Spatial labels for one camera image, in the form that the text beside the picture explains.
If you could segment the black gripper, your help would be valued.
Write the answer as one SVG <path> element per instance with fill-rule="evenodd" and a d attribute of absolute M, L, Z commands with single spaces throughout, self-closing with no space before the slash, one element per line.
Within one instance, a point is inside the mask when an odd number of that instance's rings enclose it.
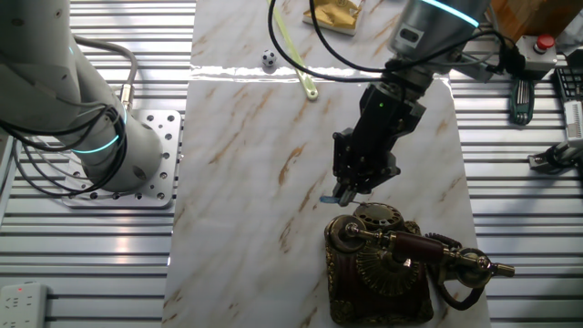
<path fill-rule="evenodd" d="M 381 82 L 368 85 L 359 106 L 354 128 L 332 135 L 332 173 L 337 178 L 333 196 L 342 206 L 352 203 L 358 190 L 372 190 L 401 173 L 392 149 L 416 129 L 425 113 L 423 105 L 406 98 L 404 87 Z"/>

